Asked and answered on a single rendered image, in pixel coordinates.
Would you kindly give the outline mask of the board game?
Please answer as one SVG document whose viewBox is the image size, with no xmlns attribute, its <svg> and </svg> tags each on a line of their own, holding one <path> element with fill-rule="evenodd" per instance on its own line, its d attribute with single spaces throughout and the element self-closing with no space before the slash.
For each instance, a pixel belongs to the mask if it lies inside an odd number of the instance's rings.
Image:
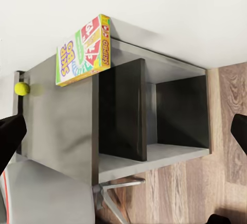
<svg viewBox="0 0 247 224">
<path fill-rule="evenodd" d="M 57 46 L 56 84 L 62 87 L 110 67 L 110 17 L 103 14 Z"/>
</svg>

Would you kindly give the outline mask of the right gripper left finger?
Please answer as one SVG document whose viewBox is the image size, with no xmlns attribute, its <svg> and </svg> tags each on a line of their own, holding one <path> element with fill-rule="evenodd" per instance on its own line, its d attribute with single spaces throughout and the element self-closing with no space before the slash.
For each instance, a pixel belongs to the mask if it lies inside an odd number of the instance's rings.
<svg viewBox="0 0 247 224">
<path fill-rule="evenodd" d="M 26 133 L 22 114 L 0 119 L 0 176 Z"/>
</svg>

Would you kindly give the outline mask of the tennis ball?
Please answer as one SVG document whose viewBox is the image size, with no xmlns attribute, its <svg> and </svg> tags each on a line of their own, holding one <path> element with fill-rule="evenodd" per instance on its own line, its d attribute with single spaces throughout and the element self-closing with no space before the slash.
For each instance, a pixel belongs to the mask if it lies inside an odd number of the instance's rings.
<svg viewBox="0 0 247 224">
<path fill-rule="evenodd" d="M 26 96 L 30 92 L 30 86 L 26 82 L 18 82 L 15 87 L 15 92 L 20 96 Z"/>
</svg>

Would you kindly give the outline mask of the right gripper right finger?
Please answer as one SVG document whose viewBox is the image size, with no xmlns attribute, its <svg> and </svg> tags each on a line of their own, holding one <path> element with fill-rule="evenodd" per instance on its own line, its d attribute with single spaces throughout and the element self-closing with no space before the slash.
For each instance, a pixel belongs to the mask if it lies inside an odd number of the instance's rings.
<svg viewBox="0 0 247 224">
<path fill-rule="evenodd" d="M 235 114 L 231 133 L 247 155 L 247 116 Z"/>
</svg>

